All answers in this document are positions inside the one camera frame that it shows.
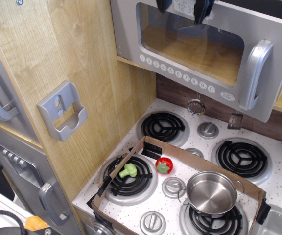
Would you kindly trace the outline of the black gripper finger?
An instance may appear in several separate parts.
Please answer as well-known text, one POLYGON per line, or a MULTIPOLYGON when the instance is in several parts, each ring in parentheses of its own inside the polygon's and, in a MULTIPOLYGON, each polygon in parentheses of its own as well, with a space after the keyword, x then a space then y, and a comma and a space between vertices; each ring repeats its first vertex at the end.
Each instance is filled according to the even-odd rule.
POLYGON ((194 5, 194 24, 199 25, 211 13, 215 0, 196 0, 194 5))
POLYGON ((156 0, 157 8, 164 13, 172 4, 172 0, 156 0))

